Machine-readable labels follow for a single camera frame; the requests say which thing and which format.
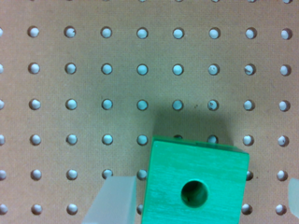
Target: pegboard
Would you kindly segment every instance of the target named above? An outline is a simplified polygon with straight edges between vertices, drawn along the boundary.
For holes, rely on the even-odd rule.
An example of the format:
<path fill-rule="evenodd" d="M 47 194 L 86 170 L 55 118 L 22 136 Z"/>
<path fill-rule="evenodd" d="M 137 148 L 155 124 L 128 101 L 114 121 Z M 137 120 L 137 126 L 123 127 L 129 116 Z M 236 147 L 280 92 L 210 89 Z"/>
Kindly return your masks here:
<path fill-rule="evenodd" d="M 241 214 L 240 223 L 297 223 L 287 189 L 291 177 L 299 178 L 298 8 L 298 1 L 282 0 L 1 1 L 0 170 L 7 176 L 0 181 L 0 204 L 8 210 L 0 222 L 80 223 L 105 181 L 104 170 L 136 175 L 148 169 L 154 134 L 199 141 L 214 134 L 219 143 L 250 154 L 253 178 L 244 203 L 252 213 Z M 111 37 L 102 36 L 103 28 Z M 145 38 L 137 36 L 140 28 Z M 174 38 L 177 28 L 182 38 Z M 212 28 L 218 38 L 210 37 Z M 290 39 L 282 38 L 284 29 Z M 31 70 L 32 63 L 38 67 Z M 69 63 L 76 66 L 73 74 L 65 72 Z M 140 64 L 146 75 L 138 74 Z M 173 72 L 176 64 L 181 75 Z M 219 70 L 214 76 L 212 64 Z M 69 99 L 75 109 L 67 108 Z M 137 108 L 140 100 L 146 110 Z M 217 110 L 208 109 L 211 100 Z M 247 100 L 253 110 L 244 108 Z M 279 109 L 282 101 L 286 112 Z M 67 143 L 69 134 L 76 144 Z M 103 143 L 106 134 L 110 145 Z M 147 136 L 146 145 L 137 143 L 139 135 Z M 252 137 L 250 146 L 245 136 Z M 280 136 L 287 146 L 279 145 Z M 285 181 L 278 180 L 279 171 L 288 174 Z M 137 204 L 145 186 L 146 180 L 137 181 Z M 71 203 L 75 215 L 66 211 Z M 39 215 L 32 213 L 34 204 L 42 207 Z M 287 208 L 282 216 L 279 204 Z M 136 213 L 135 223 L 140 220 Z"/>

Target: block face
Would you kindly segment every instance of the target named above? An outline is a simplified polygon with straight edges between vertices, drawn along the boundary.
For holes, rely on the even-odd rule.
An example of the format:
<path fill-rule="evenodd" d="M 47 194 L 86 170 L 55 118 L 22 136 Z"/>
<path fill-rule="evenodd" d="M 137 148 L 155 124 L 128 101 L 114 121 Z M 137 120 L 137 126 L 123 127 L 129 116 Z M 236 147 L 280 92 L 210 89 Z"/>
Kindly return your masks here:
<path fill-rule="evenodd" d="M 142 223 L 238 223 L 249 154 L 226 149 L 153 139 Z M 190 181 L 207 188 L 199 207 L 183 201 L 182 190 Z"/>

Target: green block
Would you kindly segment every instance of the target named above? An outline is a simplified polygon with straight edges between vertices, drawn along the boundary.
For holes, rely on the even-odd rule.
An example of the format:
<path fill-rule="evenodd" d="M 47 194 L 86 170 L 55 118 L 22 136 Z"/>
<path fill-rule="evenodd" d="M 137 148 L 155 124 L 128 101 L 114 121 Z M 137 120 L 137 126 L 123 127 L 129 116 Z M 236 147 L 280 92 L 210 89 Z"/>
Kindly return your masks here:
<path fill-rule="evenodd" d="M 237 224 L 248 167 L 236 147 L 153 137 L 142 224 Z"/>

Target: wooden surface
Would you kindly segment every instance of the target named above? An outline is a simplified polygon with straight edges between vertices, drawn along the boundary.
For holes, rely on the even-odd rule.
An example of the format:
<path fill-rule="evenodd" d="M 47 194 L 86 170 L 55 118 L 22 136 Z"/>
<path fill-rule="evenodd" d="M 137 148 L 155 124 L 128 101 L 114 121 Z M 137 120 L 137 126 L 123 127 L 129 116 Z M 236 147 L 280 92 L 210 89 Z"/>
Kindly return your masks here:
<path fill-rule="evenodd" d="M 135 175 L 147 169 L 150 144 L 140 146 L 136 138 L 144 134 L 173 136 L 206 141 L 216 134 L 222 144 L 235 145 L 250 154 L 249 169 L 254 177 L 247 182 L 244 203 L 253 212 L 241 215 L 240 223 L 297 223 L 290 213 L 287 187 L 298 173 L 297 97 L 299 52 L 299 2 L 287 5 L 282 0 L 53 0 L 1 1 L 0 134 L 6 143 L 0 147 L 0 169 L 7 179 L 0 181 L 0 203 L 8 212 L 1 223 L 80 223 L 104 183 L 102 172 L 111 169 L 114 175 Z M 37 38 L 27 30 L 39 29 Z M 64 36 L 64 28 L 72 25 L 76 36 Z M 103 27 L 112 29 L 112 37 L 100 35 Z M 148 38 L 136 36 L 140 27 L 149 30 Z M 177 40 L 176 27 L 185 31 Z M 221 30 L 221 37 L 208 36 L 212 27 Z M 253 40 L 245 37 L 249 27 L 258 34 Z M 292 29 L 290 40 L 280 32 Z M 38 63 L 40 72 L 32 75 L 27 68 Z M 67 63 L 74 63 L 77 72 L 68 75 Z M 101 73 L 101 66 L 110 63 L 113 72 Z M 140 76 L 139 64 L 149 72 Z M 175 76 L 174 64 L 184 66 L 184 73 Z M 207 69 L 216 63 L 221 71 L 211 76 Z M 253 76 L 244 67 L 253 63 Z M 289 64 L 292 73 L 283 77 L 280 66 Z M 36 98 L 41 108 L 33 111 L 29 102 Z M 78 102 L 74 111 L 65 108 L 66 100 Z M 111 110 L 104 110 L 104 99 L 113 101 Z M 145 99 L 149 109 L 139 111 L 137 101 Z M 175 100 L 184 108 L 172 109 Z M 207 109 L 216 99 L 217 111 Z M 246 111 L 246 100 L 255 103 Z M 281 112 L 282 100 L 291 103 L 288 112 Z M 39 134 L 41 144 L 34 147 L 29 138 Z M 65 138 L 75 134 L 78 142 L 69 146 Z M 113 143 L 102 143 L 104 134 L 113 136 Z M 251 147 L 243 145 L 243 137 L 254 137 Z M 278 145 L 286 135 L 290 143 Z M 32 170 L 42 172 L 34 181 Z M 69 169 L 78 172 L 70 181 Z M 289 179 L 277 180 L 284 170 Z M 143 203 L 146 181 L 137 181 L 137 204 Z M 31 213 L 35 203 L 42 205 L 40 216 Z M 78 212 L 70 216 L 68 204 Z M 287 206 L 287 213 L 278 216 L 278 204 Z"/>

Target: pegboard hole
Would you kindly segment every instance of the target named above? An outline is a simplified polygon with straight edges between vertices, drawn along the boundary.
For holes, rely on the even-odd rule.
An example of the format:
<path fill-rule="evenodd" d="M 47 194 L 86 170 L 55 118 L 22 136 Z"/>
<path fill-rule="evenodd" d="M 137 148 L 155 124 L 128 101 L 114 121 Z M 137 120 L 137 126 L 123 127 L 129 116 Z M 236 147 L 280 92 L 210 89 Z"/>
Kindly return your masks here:
<path fill-rule="evenodd" d="M 4 170 L 0 170 L 0 181 L 5 180 L 7 178 L 7 172 Z"/>
<path fill-rule="evenodd" d="M 283 75 L 284 77 L 290 75 L 292 72 L 292 68 L 288 64 L 283 64 L 280 67 L 280 74 Z"/>
<path fill-rule="evenodd" d="M 290 143 L 290 139 L 285 135 L 280 136 L 280 138 L 278 139 L 278 144 L 281 147 L 286 147 L 289 143 Z"/>
<path fill-rule="evenodd" d="M 66 26 L 64 28 L 64 35 L 67 37 L 67 38 L 73 38 L 75 37 L 76 35 L 76 30 L 73 26 Z"/>
<path fill-rule="evenodd" d="M 146 170 L 139 170 L 136 175 L 139 180 L 146 180 L 148 172 Z"/>
<path fill-rule="evenodd" d="M 0 134 L 0 146 L 2 146 L 6 142 L 6 138 Z"/>
<path fill-rule="evenodd" d="M 30 102 L 29 102 L 29 107 L 32 109 L 32 110 L 38 110 L 40 108 L 40 101 L 37 100 L 37 99 L 32 99 Z"/>
<path fill-rule="evenodd" d="M 290 108 L 291 108 L 291 104 L 289 101 L 284 100 L 279 103 L 279 109 L 282 112 L 287 112 L 288 110 L 290 110 Z"/>
<path fill-rule="evenodd" d="M 0 110 L 2 110 L 5 106 L 5 103 L 4 101 L 0 100 Z"/>
<path fill-rule="evenodd" d="M 287 212 L 287 207 L 283 204 L 279 204 L 275 210 L 279 216 L 283 216 Z"/>
<path fill-rule="evenodd" d="M 110 176 L 113 176 L 113 172 L 112 172 L 111 170 L 106 169 L 106 170 L 103 171 L 103 173 L 102 173 L 102 177 L 103 177 L 104 179 L 107 179 L 107 178 L 110 177 Z"/>
<path fill-rule="evenodd" d="M 74 73 L 76 73 L 77 71 L 77 68 L 76 68 L 76 65 L 74 63 L 67 63 L 65 65 L 65 68 L 64 68 L 65 72 L 69 75 L 73 75 Z"/>
<path fill-rule="evenodd" d="M 3 203 L 0 204 L 0 216 L 5 215 L 8 212 L 8 208 Z"/>
<path fill-rule="evenodd" d="M 221 30 L 217 27 L 214 27 L 209 30 L 208 34 L 212 39 L 218 39 L 219 37 L 221 37 Z"/>
<path fill-rule="evenodd" d="M 207 200 L 207 186 L 198 181 L 189 181 L 181 190 L 181 199 L 189 207 L 200 207 Z"/>
<path fill-rule="evenodd" d="M 76 142 L 78 141 L 77 137 L 74 134 L 69 134 L 66 137 L 66 142 L 70 145 L 73 146 L 76 144 Z"/>
<path fill-rule="evenodd" d="M 141 111 L 148 109 L 149 103 L 145 100 L 139 100 L 137 103 L 137 108 Z"/>
<path fill-rule="evenodd" d="M 292 30 L 289 28 L 285 28 L 281 31 L 281 38 L 285 40 L 289 40 L 292 38 Z"/>
<path fill-rule="evenodd" d="M 217 144 L 219 143 L 218 137 L 214 134 L 210 135 L 207 140 L 208 143 Z"/>
<path fill-rule="evenodd" d="M 183 74 L 184 72 L 184 67 L 183 65 L 177 63 L 173 66 L 172 68 L 172 72 L 176 75 L 176 76 L 180 76 Z"/>
<path fill-rule="evenodd" d="M 148 67 L 145 65 L 145 64 L 140 64 L 138 67 L 137 67 L 137 73 L 140 75 L 140 76 L 144 76 L 148 73 L 149 69 Z"/>
<path fill-rule="evenodd" d="M 112 37 L 112 30 L 110 27 L 104 27 L 102 30 L 101 30 L 101 36 L 103 38 L 110 38 Z"/>
<path fill-rule="evenodd" d="M 175 39 L 181 39 L 182 37 L 185 36 L 185 32 L 182 28 L 176 28 L 173 31 L 173 36 L 174 36 Z"/>
<path fill-rule="evenodd" d="M 39 65 L 37 63 L 30 63 L 29 66 L 28 66 L 28 71 L 31 74 L 36 75 L 37 73 L 39 73 L 40 67 L 39 67 Z"/>
<path fill-rule="evenodd" d="M 245 110 L 247 111 L 251 111 L 251 110 L 254 110 L 255 108 L 255 104 L 252 100 L 247 100 L 244 104 L 243 104 L 243 107 Z"/>
<path fill-rule="evenodd" d="M 246 180 L 250 181 L 252 178 L 253 178 L 253 172 L 252 171 L 247 171 Z"/>
<path fill-rule="evenodd" d="M 147 38 L 149 35 L 149 32 L 148 30 L 145 28 L 145 27 L 141 27 L 137 30 L 137 36 L 140 38 L 140 39 L 145 39 Z"/>
<path fill-rule="evenodd" d="M 105 63 L 102 66 L 102 73 L 104 73 L 105 75 L 110 75 L 113 71 L 112 65 L 109 63 Z"/>
<path fill-rule="evenodd" d="M 66 172 L 66 178 L 69 180 L 76 180 L 78 177 L 78 173 L 76 170 L 68 170 Z"/>
<path fill-rule="evenodd" d="M 210 100 L 208 103 L 207 103 L 207 108 L 211 111 L 216 111 L 218 110 L 219 108 L 219 103 L 217 100 Z"/>
<path fill-rule="evenodd" d="M 244 203 L 241 211 L 244 215 L 250 215 L 253 209 L 250 204 Z"/>
<path fill-rule="evenodd" d="M 145 146 L 147 143 L 148 143 L 148 137 L 146 135 L 139 135 L 137 137 L 137 143 L 140 145 L 140 146 Z"/>
<path fill-rule="evenodd" d="M 104 100 L 104 101 L 102 102 L 102 107 L 103 107 L 103 109 L 105 109 L 105 110 L 109 110 L 109 109 L 111 109 L 112 106 L 113 106 L 113 103 L 112 103 L 112 101 L 109 100 L 109 99 L 106 99 L 106 100 Z"/>
<path fill-rule="evenodd" d="M 76 206 L 75 204 L 71 203 L 71 204 L 69 204 L 69 205 L 66 207 L 66 212 L 67 212 L 69 215 L 73 216 L 73 215 L 75 215 L 75 214 L 78 212 L 78 208 L 77 208 L 77 206 Z"/>
<path fill-rule="evenodd" d="M 77 108 L 77 102 L 74 99 L 69 99 L 66 101 L 65 106 L 69 110 L 74 110 Z"/>
<path fill-rule="evenodd" d="M 252 64 L 252 63 L 246 65 L 245 68 L 244 68 L 244 72 L 245 72 L 245 74 L 248 75 L 248 76 L 252 76 L 252 75 L 254 75 L 255 72 L 256 72 L 256 67 L 255 67 L 255 65 Z"/>
<path fill-rule="evenodd" d="M 143 204 L 140 204 L 137 208 L 137 213 L 141 216 L 142 215 L 142 211 L 143 211 Z"/>
<path fill-rule="evenodd" d="M 34 146 L 38 146 L 41 143 L 41 138 L 37 134 L 33 134 L 30 137 L 30 142 Z"/>
<path fill-rule="evenodd" d="M 216 76 L 220 72 L 220 70 L 220 67 L 215 63 L 210 65 L 207 69 L 208 73 L 212 76 Z"/>
<path fill-rule="evenodd" d="M 247 147 L 252 146 L 254 143 L 254 138 L 251 135 L 246 135 L 243 138 L 243 144 Z"/>
<path fill-rule="evenodd" d="M 102 138 L 103 144 L 109 146 L 113 143 L 113 137 L 110 134 L 105 134 Z"/>
<path fill-rule="evenodd" d="M 37 181 L 37 180 L 40 180 L 41 179 L 41 172 L 39 170 L 33 170 L 31 173 L 30 173 L 30 176 L 33 180 Z"/>
<path fill-rule="evenodd" d="M 36 215 L 39 216 L 42 212 L 43 212 L 43 207 L 39 204 L 34 204 L 31 207 L 31 212 Z"/>
<path fill-rule="evenodd" d="M 277 174 L 277 178 L 279 181 L 285 181 L 288 179 L 288 173 L 286 171 L 279 171 Z"/>
<path fill-rule="evenodd" d="M 181 100 L 175 100 L 173 103 L 172 103 L 172 107 L 174 110 L 182 110 L 183 107 L 184 107 L 184 104 Z"/>
<path fill-rule="evenodd" d="M 36 26 L 31 26 L 28 28 L 28 31 L 27 31 L 27 34 L 32 37 L 32 38 L 35 38 L 38 36 L 39 34 L 39 30 Z"/>
<path fill-rule="evenodd" d="M 254 39 L 257 34 L 258 34 L 258 32 L 253 27 L 248 28 L 245 32 L 246 38 L 248 38 L 248 39 Z"/>

